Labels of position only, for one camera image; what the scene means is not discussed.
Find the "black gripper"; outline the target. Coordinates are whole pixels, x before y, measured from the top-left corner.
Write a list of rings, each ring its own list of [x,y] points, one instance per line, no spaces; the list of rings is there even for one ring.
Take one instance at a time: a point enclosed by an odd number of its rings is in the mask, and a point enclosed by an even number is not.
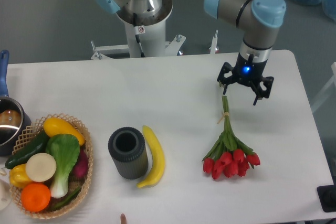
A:
[[[256,105],[258,100],[269,98],[271,93],[274,77],[263,77],[267,60],[263,62],[254,62],[257,58],[250,55],[245,59],[240,53],[238,54],[235,67],[228,62],[225,62],[217,77],[217,82],[223,87],[223,95],[226,94],[230,84],[239,83],[247,87],[251,87],[255,93],[253,105]]]

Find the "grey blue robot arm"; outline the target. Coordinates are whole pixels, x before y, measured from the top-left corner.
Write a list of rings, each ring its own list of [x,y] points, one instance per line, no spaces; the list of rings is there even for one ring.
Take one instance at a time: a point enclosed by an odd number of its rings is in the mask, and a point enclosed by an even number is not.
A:
[[[174,55],[166,44],[165,22],[172,0],[95,0],[107,13],[123,21],[132,58]],[[204,11],[244,32],[234,66],[224,63],[219,84],[239,83],[250,87],[256,100],[270,96],[273,77],[263,76],[272,47],[286,12],[284,0],[204,0]]]

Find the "fingertip at bottom edge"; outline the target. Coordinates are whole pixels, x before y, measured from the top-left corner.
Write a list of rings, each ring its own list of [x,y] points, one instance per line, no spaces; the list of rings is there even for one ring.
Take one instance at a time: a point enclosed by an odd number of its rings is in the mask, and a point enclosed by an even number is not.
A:
[[[126,219],[125,214],[121,214],[121,216],[120,216],[120,223],[121,224],[127,224],[127,219]]]

